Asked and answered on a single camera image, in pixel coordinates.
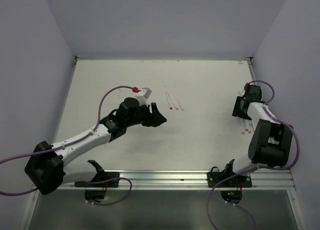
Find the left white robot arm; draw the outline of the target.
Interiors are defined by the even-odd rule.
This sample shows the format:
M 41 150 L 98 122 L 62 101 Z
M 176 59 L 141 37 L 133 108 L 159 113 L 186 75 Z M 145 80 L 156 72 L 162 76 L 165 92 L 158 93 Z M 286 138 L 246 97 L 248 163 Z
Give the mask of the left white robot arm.
M 156 103 L 141 104 L 128 97 L 86 132 L 59 143 L 37 144 L 24 171 L 41 194 L 50 194 L 61 184 L 74 181 L 67 165 L 77 157 L 121 137 L 131 126 L 158 127 L 165 122 Z

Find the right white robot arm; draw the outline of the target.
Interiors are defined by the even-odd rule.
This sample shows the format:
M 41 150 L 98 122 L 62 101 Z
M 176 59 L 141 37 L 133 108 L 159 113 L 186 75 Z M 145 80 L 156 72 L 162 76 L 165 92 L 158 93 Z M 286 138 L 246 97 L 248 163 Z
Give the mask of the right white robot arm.
M 284 169 L 289 159 L 293 133 L 270 113 L 258 85 L 247 83 L 244 86 L 243 95 L 236 98 L 232 116 L 239 118 L 242 124 L 251 123 L 253 136 L 247 155 L 226 164 L 223 182 L 232 187 L 241 180 L 241 175 L 249 175 L 257 169 Z

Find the white pen red tip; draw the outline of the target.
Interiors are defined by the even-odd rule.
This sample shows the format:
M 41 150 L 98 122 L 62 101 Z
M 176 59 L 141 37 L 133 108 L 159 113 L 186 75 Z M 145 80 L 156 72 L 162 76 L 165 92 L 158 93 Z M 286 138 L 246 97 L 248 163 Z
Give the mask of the white pen red tip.
M 165 96 L 166 96 L 166 99 L 167 99 L 168 107 L 169 107 L 170 110 L 172 110 L 173 106 L 172 106 L 172 103 L 170 101 L 168 93 L 165 93 Z

